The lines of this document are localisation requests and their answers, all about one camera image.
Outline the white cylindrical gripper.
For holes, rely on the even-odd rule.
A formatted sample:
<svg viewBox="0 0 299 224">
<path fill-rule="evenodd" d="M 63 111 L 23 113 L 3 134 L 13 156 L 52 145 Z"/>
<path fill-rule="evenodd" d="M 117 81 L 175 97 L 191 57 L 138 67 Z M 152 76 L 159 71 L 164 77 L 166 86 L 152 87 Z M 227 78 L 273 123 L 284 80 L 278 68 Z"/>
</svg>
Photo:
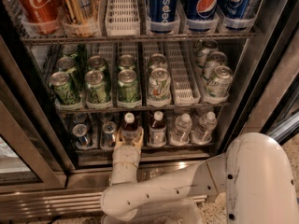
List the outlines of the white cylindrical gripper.
<svg viewBox="0 0 299 224">
<path fill-rule="evenodd" d="M 136 183 L 137 170 L 140 162 L 140 150 L 143 147 L 144 129 L 139 126 L 134 146 L 125 145 L 125 139 L 119 129 L 116 133 L 113 158 L 113 169 L 110 184 Z"/>
</svg>

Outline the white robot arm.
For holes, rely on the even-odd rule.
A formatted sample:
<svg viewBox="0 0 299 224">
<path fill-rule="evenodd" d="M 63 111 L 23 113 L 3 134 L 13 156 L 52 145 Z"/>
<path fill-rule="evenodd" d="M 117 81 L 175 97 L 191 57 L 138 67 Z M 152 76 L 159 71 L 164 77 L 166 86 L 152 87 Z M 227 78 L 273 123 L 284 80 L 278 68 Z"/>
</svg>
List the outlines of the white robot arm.
<svg viewBox="0 0 299 224">
<path fill-rule="evenodd" d="M 262 133 L 241 134 L 218 156 L 143 182 L 135 181 L 135 167 L 113 173 L 126 181 L 105 189 L 100 204 L 120 220 L 148 203 L 224 192 L 227 224 L 299 224 L 289 159 Z"/>
</svg>

